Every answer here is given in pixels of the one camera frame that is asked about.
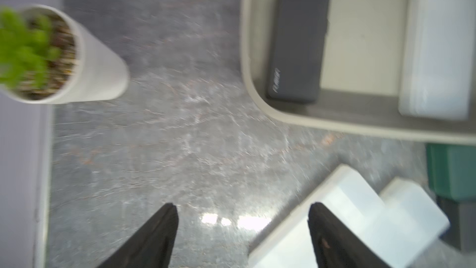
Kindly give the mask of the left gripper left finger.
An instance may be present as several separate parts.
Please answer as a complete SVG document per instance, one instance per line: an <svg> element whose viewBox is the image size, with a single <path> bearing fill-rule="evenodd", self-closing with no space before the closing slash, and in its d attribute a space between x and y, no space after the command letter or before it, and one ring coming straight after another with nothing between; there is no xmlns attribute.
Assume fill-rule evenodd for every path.
<svg viewBox="0 0 476 268"><path fill-rule="evenodd" d="M177 236L179 215L173 203L164 204L100 268L167 268Z"/></svg>

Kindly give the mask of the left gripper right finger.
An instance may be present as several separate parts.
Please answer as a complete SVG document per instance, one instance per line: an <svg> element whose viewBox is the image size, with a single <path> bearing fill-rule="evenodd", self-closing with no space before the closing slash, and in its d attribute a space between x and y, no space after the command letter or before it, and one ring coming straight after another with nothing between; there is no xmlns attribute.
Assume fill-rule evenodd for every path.
<svg viewBox="0 0 476 268"><path fill-rule="evenodd" d="M311 205L307 224L320 268L388 267L323 203Z"/></svg>

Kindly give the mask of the translucent white pencil case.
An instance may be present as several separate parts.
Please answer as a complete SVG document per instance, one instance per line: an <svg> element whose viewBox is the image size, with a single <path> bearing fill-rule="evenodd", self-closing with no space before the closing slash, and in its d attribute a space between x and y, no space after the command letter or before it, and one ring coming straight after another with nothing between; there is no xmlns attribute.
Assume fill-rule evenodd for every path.
<svg viewBox="0 0 476 268"><path fill-rule="evenodd" d="M476 0L409 0L399 112L467 120L475 55Z"/></svg>
<svg viewBox="0 0 476 268"><path fill-rule="evenodd" d="M384 202L363 176L339 165L249 255L250 268L316 268L310 230L311 205L323 203L353 234L361 233Z"/></svg>
<svg viewBox="0 0 476 268"><path fill-rule="evenodd" d="M380 193L383 209L359 239L391 268L407 268L450 226L416 182L394 178Z"/></svg>

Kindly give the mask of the beige plastic storage box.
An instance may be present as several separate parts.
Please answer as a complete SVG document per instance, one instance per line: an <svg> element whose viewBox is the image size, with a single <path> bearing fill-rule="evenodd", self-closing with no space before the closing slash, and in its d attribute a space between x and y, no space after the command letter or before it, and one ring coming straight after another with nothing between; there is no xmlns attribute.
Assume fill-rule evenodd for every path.
<svg viewBox="0 0 476 268"><path fill-rule="evenodd" d="M330 0L317 101L303 105L267 98L276 2L241 0L242 79L266 115L287 124L351 134L475 144L475 114L449 122L399 113L408 0Z"/></svg>

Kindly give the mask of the black pencil case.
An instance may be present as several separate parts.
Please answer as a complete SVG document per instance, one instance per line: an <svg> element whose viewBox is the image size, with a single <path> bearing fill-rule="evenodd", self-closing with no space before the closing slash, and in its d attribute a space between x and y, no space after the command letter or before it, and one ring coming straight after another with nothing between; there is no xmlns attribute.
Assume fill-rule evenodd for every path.
<svg viewBox="0 0 476 268"><path fill-rule="evenodd" d="M330 0L277 0L266 96L310 104L320 89Z"/></svg>

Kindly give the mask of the dark green pencil case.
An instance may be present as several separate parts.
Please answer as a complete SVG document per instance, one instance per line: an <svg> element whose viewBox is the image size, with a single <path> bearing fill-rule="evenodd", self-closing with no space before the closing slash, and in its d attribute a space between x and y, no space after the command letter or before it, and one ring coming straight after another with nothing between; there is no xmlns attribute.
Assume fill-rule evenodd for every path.
<svg viewBox="0 0 476 268"><path fill-rule="evenodd" d="M439 197L454 201L476 198L475 146L428 143L428 183Z"/></svg>

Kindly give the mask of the small potted green plant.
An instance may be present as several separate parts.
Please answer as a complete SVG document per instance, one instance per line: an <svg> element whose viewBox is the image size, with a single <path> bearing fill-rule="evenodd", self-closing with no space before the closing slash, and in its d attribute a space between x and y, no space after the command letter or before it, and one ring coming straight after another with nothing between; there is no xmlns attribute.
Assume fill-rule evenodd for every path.
<svg viewBox="0 0 476 268"><path fill-rule="evenodd" d="M50 6L1 8L1 90L26 104L120 97L125 61L79 22Z"/></svg>

